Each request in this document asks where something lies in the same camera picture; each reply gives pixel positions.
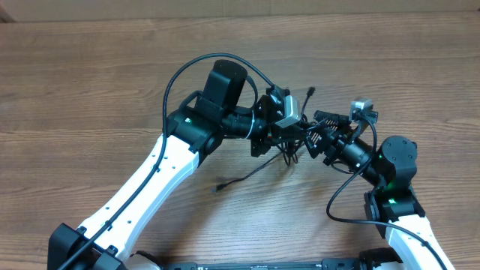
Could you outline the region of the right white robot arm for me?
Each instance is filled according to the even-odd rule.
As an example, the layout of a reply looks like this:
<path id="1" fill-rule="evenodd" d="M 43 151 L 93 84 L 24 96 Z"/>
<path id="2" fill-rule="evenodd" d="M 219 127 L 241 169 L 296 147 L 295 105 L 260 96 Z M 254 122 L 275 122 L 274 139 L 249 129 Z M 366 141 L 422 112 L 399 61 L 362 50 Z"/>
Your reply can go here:
<path id="1" fill-rule="evenodd" d="M 411 185 L 417 173 L 417 145 L 403 136 L 376 137 L 368 145 L 360 136 L 374 129 L 378 114 L 354 109 L 349 115 L 318 111 L 311 123 L 303 121 L 304 143 L 312 157 L 325 155 L 324 164 L 344 164 L 352 177 L 368 181 L 364 194 L 366 218 L 388 247 L 362 251 L 349 259 L 324 259 L 322 269 L 452 269 L 436 240 L 425 210 Z"/>

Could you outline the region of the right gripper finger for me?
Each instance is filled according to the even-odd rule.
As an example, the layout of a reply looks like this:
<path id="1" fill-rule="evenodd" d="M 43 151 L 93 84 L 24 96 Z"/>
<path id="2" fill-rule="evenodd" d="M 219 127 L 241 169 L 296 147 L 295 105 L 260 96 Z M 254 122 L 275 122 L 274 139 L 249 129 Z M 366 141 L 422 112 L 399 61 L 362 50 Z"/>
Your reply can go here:
<path id="1" fill-rule="evenodd" d="M 304 144 L 312 158 L 324 154 L 327 158 L 333 158 L 337 154 L 336 141 L 338 132 L 333 129 L 311 131 L 304 139 Z"/>
<path id="2" fill-rule="evenodd" d="M 348 115 L 341 115 L 317 110 L 313 118 L 318 123 L 325 123 L 326 125 L 344 126 L 351 123 Z"/>

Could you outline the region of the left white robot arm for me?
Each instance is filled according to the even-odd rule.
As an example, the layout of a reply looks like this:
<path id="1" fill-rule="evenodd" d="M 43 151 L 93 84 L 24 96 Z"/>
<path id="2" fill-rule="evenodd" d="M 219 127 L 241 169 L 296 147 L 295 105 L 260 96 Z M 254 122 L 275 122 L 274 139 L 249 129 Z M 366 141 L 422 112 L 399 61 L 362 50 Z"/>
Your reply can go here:
<path id="1" fill-rule="evenodd" d="M 289 90 L 269 83 L 264 95 L 241 107 L 252 64 L 227 53 L 213 58 L 204 88 L 163 113 L 162 134 L 119 191 L 77 228 L 62 224 L 53 232 L 49 269 L 158 269 L 150 256 L 133 253 L 137 239 L 167 197 L 223 140 L 249 140 L 252 155 L 259 156 L 301 138 L 301 107 Z"/>

